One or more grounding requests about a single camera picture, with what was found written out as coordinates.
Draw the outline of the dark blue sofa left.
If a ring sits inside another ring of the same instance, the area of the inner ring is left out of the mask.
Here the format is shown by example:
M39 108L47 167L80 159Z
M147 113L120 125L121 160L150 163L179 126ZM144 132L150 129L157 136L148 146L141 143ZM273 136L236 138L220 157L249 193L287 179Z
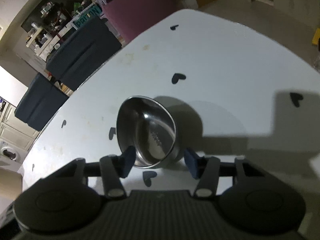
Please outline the dark blue sofa left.
M69 97L38 73L15 110L15 117L41 131Z

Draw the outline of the white kitchen cabinet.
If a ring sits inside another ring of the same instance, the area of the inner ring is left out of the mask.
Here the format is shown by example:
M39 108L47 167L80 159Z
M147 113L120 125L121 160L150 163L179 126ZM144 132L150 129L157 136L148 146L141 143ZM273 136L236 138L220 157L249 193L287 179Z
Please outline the white kitchen cabinet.
M29 151L39 132L15 116L16 107L5 102L1 112L1 138L24 151Z

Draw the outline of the cluttered shelf unit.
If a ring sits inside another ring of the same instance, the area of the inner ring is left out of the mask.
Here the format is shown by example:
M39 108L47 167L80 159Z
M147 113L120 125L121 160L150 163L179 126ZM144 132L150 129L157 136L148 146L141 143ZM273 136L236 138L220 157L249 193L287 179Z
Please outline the cluttered shelf unit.
M44 0L22 24L28 32L26 46L46 61L76 31L72 19L94 3L93 0Z

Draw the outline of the white washing machine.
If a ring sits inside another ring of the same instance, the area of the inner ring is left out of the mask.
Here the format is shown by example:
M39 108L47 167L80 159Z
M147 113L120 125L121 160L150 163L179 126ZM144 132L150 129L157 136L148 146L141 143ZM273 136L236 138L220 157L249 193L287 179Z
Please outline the white washing machine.
M1 157L5 157L12 161L22 164L28 152L17 146L1 141Z

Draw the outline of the dark blue sofa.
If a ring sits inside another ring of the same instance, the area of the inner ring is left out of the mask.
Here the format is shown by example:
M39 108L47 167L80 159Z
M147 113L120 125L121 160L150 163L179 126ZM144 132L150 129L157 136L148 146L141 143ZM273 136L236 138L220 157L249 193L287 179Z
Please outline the dark blue sofa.
M121 43L103 20L94 16L50 55L46 70L75 91L119 50Z
M41 131L69 97L38 73L15 110L15 117Z

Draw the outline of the teal poizon box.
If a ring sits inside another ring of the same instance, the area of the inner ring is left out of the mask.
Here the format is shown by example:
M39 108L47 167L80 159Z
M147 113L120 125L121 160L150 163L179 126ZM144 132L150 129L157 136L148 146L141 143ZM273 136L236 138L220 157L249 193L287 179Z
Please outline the teal poizon box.
M84 11L82 11L72 19L71 25L77 30L92 17L100 17L102 12L103 11L98 4L91 4Z

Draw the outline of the round steel bowl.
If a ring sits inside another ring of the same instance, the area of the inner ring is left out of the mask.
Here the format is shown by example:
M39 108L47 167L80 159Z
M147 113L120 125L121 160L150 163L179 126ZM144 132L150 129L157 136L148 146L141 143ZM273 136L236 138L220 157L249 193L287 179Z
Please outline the round steel bowl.
M178 160L176 121L152 98L131 96L121 104L116 135L121 152L130 146L136 149L136 168L160 168Z

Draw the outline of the dark blue sofa right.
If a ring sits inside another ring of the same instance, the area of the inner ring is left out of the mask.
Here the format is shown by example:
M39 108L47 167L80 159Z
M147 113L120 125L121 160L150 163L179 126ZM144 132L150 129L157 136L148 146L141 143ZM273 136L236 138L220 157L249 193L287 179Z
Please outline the dark blue sofa right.
M50 55L46 70L75 91L119 50L121 43L103 20L94 16Z

